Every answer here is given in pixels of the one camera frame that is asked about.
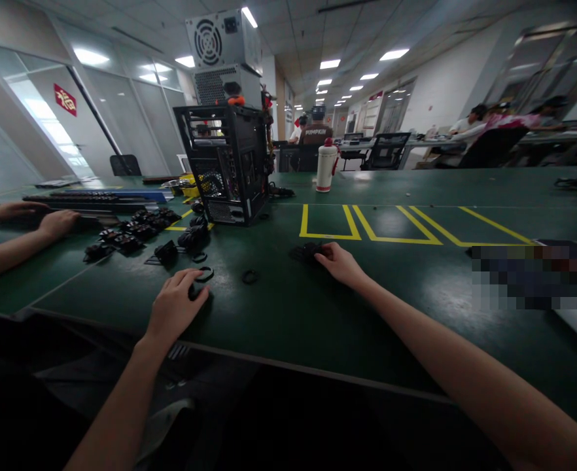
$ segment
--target forearm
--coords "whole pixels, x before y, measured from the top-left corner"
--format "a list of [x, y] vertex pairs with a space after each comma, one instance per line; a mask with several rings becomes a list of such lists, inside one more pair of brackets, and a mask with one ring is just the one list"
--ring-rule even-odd
[[57, 238], [37, 230], [0, 244], [0, 274], [21, 264]]
[[65, 471], [129, 471], [136, 463], [153, 388], [166, 352], [141, 340]]
[[372, 280], [356, 288], [506, 456], [543, 469], [577, 469], [577, 423], [543, 394]]

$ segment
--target cooling fan grille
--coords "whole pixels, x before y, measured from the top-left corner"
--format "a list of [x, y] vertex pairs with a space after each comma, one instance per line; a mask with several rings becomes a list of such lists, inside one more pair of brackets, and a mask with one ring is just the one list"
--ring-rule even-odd
[[204, 19], [195, 29], [195, 49], [197, 56], [206, 65], [216, 65], [223, 52], [221, 33], [214, 23]]

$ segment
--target desk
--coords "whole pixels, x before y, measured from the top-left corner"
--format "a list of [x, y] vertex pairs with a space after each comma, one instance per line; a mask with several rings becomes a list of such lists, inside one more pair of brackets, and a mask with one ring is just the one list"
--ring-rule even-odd
[[[271, 202], [270, 218], [250, 228], [214, 226], [203, 263], [215, 271], [214, 297], [182, 341], [447, 400], [358, 296], [324, 270], [288, 256], [290, 248], [308, 241], [337, 240], [368, 275], [493, 355], [577, 420], [577, 335], [552, 312], [474, 309], [471, 261], [464, 253], [470, 242], [522, 243], [513, 234], [577, 240], [577, 196], [554, 189], [557, 177], [577, 177], [577, 168], [356, 171], [335, 176], [328, 194], [315, 191], [312, 173], [275, 174], [271, 179], [293, 189], [296, 197]], [[140, 186], [134, 177], [101, 184]], [[188, 211], [181, 198], [167, 206], [180, 214]], [[190, 217], [176, 226], [186, 226]], [[171, 270], [144, 265], [157, 245], [179, 234], [164, 231], [133, 256], [114, 253], [93, 265], [81, 260], [95, 236], [72, 235], [0, 276], [0, 316], [18, 320], [41, 313], [140, 336], [165, 279], [195, 266], [185, 256]], [[244, 285], [241, 274], [249, 269], [260, 279]]]

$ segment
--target yellow floor marking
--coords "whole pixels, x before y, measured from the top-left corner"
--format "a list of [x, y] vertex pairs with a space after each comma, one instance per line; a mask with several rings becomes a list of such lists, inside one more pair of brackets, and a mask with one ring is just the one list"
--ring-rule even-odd
[[358, 228], [356, 227], [356, 222], [354, 222], [354, 218], [352, 217], [352, 213], [350, 212], [348, 205], [343, 205], [343, 212], [345, 213], [347, 224], [349, 225], [349, 230], [352, 235], [309, 234], [308, 205], [304, 205], [304, 210], [302, 211], [302, 230], [300, 232], [300, 237], [314, 237], [315, 239], [361, 240], [360, 234], [358, 233]]
[[396, 208], [399, 209], [404, 216], [409, 218], [410, 221], [413, 224], [415, 224], [416, 227], [419, 230], [421, 230], [422, 233], [424, 234], [424, 236], [426, 236], [428, 239], [400, 239], [399, 237], [378, 237], [374, 233], [374, 230], [369, 225], [367, 220], [365, 219], [365, 216], [362, 214], [362, 211], [360, 210], [360, 208], [358, 208], [358, 206], [356, 206], [356, 205], [353, 205], [352, 207], [354, 208], [356, 216], [358, 216], [358, 219], [362, 223], [362, 226], [364, 227], [365, 232], [367, 232], [367, 235], [369, 236], [369, 238], [372, 241], [375, 241], [375, 242], [397, 242], [397, 243], [417, 243], [417, 244], [425, 244], [425, 245], [443, 245], [443, 242], [441, 242], [439, 239], [437, 239], [432, 234], [432, 232], [430, 232], [428, 229], [426, 229], [426, 227], [423, 224], [421, 224], [421, 222], [419, 222], [411, 213], [409, 213], [407, 210], [405, 210], [402, 206], [396, 206]]
[[[185, 218], [186, 216], [188, 216], [189, 214], [192, 213], [192, 209], [188, 210], [187, 212], [185, 212], [184, 214], [182, 214], [182, 219]], [[185, 231], [186, 228], [185, 227], [173, 227], [174, 225], [176, 225], [180, 220], [176, 220], [173, 224], [171, 224], [170, 226], [168, 226], [165, 230], [181, 230], [181, 231]]]
[[484, 216], [481, 216], [480, 214], [472, 211], [469, 208], [466, 208], [465, 206], [459, 206], [459, 208], [461, 208], [463, 211], [465, 211], [466, 213], [470, 213], [472, 216], [479, 218], [481, 221], [486, 222], [492, 226], [494, 226], [496, 229], [501, 230], [502, 232], [506, 232], [509, 236], [514, 237], [516, 239], [521, 240], [522, 242], [525, 242], [526, 245], [534, 245], [533, 242], [530, 239], [527, 239], [526, 237], [524, 237], [521, 234], [518, 234], [517, 232], [512, 231], [511, 229], [507, 229], [504, 226], [501, 226], [500, 224], [498, 224], [497, 222], [492, 221], [491, 219], [488, 219]]
[[[426, 222], [428, 222], [432, 227], [434, 227], [435, 229], [437, 229], [439, 232], [441, 232], [444, 236], [446, 236], [453, 244], [458, 245], [459, 247], [473, 247], [475, 245], [482, 245], [484, 247], [499, 247], [501, 245], [507, 245], [507, 246], [519, 246], [519, 245], [531, 245], [530, 243], [526, 243], [526, 244], [502, 244], [502, 243], [484, 243], [484, 242], [463, 242], [458, 240], [452, 233], [448, 232], [443, 226], [440, 226], [437, 222], [433, 221], [431, 218], [429, 218], [428, 216], [426, 216], [424, 213], [422, 213], [420, 210], [418, 210], [415, 206], [409, 206], [410, 209], [412, 209], [413, 211], [415, 211], [418, 215], [420, 215], [422, 218], [424, 218], [426, 220]], [[491, 221], [494, 225], [496, 224], [496, 226], [500, 226], [499, 224]], [[498, 227], [498, 229], [506, 229], [503, 226]], [[525, 237], [519, 235], [519, 237], [517, 237], [518, 239], [522, 240], [521, 237], [523, 239], [525, 239]]]

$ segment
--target red sign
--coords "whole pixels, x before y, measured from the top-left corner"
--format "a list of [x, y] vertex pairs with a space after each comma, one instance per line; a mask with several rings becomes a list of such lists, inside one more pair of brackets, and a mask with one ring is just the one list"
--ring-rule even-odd
[[61, 86], [54, 84], [55, 86], [55, 101], [58, 105], [64, 108], [73, 116], [77, 115], [77, 100], [72, 95], [68, 94]]

